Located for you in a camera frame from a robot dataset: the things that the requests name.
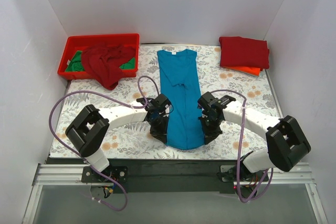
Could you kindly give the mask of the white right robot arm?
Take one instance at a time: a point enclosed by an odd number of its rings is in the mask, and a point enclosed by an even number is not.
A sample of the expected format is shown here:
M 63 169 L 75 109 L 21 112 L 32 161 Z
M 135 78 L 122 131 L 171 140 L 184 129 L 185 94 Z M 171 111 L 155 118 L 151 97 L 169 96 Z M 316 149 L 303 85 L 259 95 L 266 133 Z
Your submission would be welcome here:
M 303 130 L 292 116 L 266 115 L 245 107 L 229 95 L 216 98 L 210 92 L 199 98 L 198 107 L 203 114 L 199 120 L 205 144 L 222 134 L 220 126 L 223 121 L 238 124 L 266 141 L 266 149 L 238 158 L 241 174 L 254 174 L 270 168 L 288 172 L 311 151 Z

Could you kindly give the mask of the teal blue t-shirt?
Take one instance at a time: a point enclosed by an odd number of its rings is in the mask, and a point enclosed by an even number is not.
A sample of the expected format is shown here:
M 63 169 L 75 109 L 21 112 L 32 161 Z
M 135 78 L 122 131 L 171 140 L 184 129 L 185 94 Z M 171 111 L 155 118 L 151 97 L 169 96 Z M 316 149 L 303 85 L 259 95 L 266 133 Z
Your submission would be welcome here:
M 172 53 L 157 52 L 160 88 L 171 102 L 173 111 L 167 125 L 167 145 L 192 150 L 204 145 L 204 134 L 198 108 L 201 97 L 197 74 L 197 52 L 189 49 Z

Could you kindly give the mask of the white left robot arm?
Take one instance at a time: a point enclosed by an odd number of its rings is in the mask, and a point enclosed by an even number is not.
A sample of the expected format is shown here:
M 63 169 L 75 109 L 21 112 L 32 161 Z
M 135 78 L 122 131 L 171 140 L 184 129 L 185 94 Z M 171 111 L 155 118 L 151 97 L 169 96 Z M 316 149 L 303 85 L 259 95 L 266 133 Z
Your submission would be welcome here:
M 102 172 L 110 167 L 101 144 L 108 130 L 129 123 L 148 122 L 150 134 L 162 143 L 167 143 L 168 114 L 173 106 L 169 99 L 159 94 L 147 101 L 139 98 L 129 106 L 97 109 L 92 104 L 85 106 L 67 127 L 65 134 L 79 152 L 79 156 Z

